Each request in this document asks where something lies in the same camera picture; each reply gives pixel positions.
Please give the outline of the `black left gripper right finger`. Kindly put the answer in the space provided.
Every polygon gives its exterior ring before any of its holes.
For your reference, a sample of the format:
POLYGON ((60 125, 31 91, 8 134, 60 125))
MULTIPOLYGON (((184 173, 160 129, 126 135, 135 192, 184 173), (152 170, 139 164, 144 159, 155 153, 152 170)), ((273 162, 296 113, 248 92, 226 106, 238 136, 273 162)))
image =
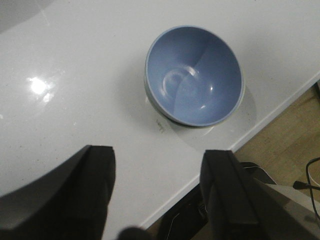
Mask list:
POLYGON ((309 198, 253 177, 230 150, 206 150, 200 188, 214 240, 318 240, 309 198))

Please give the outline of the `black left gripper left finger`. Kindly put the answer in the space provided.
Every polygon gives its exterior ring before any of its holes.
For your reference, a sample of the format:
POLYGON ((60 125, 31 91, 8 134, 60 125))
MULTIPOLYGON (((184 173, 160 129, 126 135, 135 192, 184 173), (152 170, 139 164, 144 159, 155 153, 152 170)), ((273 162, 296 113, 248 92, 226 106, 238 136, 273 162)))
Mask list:
POLYGON ((3 240, 100 240, 116 178, 111 146, 87 145, 0 198, 3 240))

